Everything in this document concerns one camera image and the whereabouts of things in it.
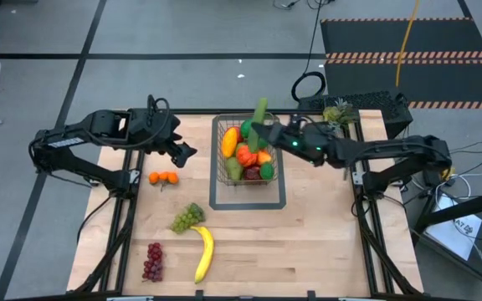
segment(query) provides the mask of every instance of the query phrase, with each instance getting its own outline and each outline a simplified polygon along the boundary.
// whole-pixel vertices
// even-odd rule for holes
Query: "gray carpet floor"
[[[466,2],[482,34],[482,0]],[[272,0],[108,0],[90,52],[307,53],[315,11],[304,1],[291,11],[271,4]],[[413,0],[337,0],[323,7],[320,17],[406,18],[413,4]],[[98,0],[40,0],[34,5],[5,2],[0,7],[0,53],[79,54],[97,5]],[[423,0],[418,16],[463,14],[457,0]],[[319,27],[314,52],[324,53]],[[3,60],[0,276],[36,179],[27,144],[37,130],[54,126],[76,59]],[[320,70],[320,64],[323,62],[313,60],[309,69]],[[168,98],[171,107],[177,108],[249,108],[262,96],[269,98],[271,108],[294,108],[290,86],[304,67],[304,59],[88,60],[67,122],[81,120],[97,109],[142,107],[150,93]],[[307,80],[300,94],[308,95],[317,84]],[[482,110],[411,111],[411,134],[436,135],[452,147],[482,140]],[[84,146],[78,155],[96,161],[99,150]],[[482,154],[454,158],[457,171],[481,161]],[[474,192],[482,194],[482,177],[474,178],[471,184]],[[88,195],[84,188],[51,178],[46,181],[6,298],[65,291],[75,234]],[[415,222],[422,203],[410,204],[410,222]],[[427,292],[482,300],[480,281],[422,245],[416,252]]]

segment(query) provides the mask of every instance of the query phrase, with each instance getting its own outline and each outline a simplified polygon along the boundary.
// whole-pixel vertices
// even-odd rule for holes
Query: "wooden tabletop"
[[[360,115],[365,140],[387,138],[380,111],[363,110]],[[168,156],[146,157],[123,294],[193,296],[195,290],[203,289],[207,296],[305,297],[307,290],[315,290],[318,297],[369,296],[358,221],[351,214],[351,181],[343,180],[343,170],[314,168],[284,152],[287,202],[283,209],[214,211],[209,206],[213,117],[178,116],[182,124],[176,132],[198,153],[177,170],[177,186],[160,191],[159,186],[149,185],[146,176],[150,172],[174,171],[176,167]],[[284,123],[288,117],[280,118]],[[123,157],[123,151],[103,148],[99,165],[118,170]],[[378,171],[393,160],[370,164]],[[395,187],[386,194],[401,200]],[[86,214],[106,196],[105,188],[94,188]],[[204,209],[207,221],[203,225],[215,238],[212,265],[200,284],[193,282],[203,252],[200,235],[194,231],[177,235],[168,229],[175,215],[191,202]],[[415,288],[423,290],[403,208],[384,199],[378,201],[378,207],[390,258]],[[103,256],[113,209],[111,202],[83,229],[68,289],[79,286]],[[151,242],[160,242],[165,254],[160,283],[141,278]],[[384,291],[378,260],[375,263],[377,285]],[[110,288],[117,268],[118,257],[113,260]]]

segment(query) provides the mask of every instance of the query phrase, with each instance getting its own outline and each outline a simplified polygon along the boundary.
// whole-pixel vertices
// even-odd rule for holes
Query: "small orange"
[[[168,182],[171,184],[177,184],[180,181],[178,179],[176,172],[169,172],[168,173]]]
[[[164,171],[159,174],[159,180],[166,181],[168,179],[168,172]]]
[[[150,181],[150,184],[156,184],[159,182],[159,174],[157,172],[151,172],[150,175],[148,176],[148,181]]]

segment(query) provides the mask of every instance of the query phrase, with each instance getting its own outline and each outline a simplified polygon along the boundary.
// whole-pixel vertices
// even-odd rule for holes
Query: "banana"
[[[211,232],[206,227],[191,226],[191,229],[200,233],[204,241],[204,253],[202,254],[202,258],[200,258],[197,272],[194,274],[194,283],[199,283],[204,280],[204,277],[206,277],[206,273],[209,270],[209,265],[211,264],[211,260],[213,258],[213,248],[215,247],[215,242],[213,241]]]

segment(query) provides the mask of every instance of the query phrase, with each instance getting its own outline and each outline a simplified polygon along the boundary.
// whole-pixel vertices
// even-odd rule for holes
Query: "wire basket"
[[[245,120],[252,118],[253,115],[251,114],[222,114],[219,115],[218,120],[218,136],[217,139],[217,160],[218,160],[218,173],[217,173],[217,180],[226,184],[227,186],[240,186],[240,185],[267,185],[272,181],[276,181],[278,179],[278,159],[276,155],[276,149],[271,145],[267,145],[265,148],[269,155],[271,156],[271,164],[274,168],[274,175],[273,178],[270,180],[239,180],[235,181],[228,177],[228,171],[226,169],[226,160],[223,156],[223,152],[221,151],[221,144],[223,141],[224,134],[226,130],[231,128],[232,126],[241,127],[241,124]],[[264,124],[265,125],[272,125],[275,121],[279,121],[278,118],[274,117],[270,113],[265,113],[264,117]]]

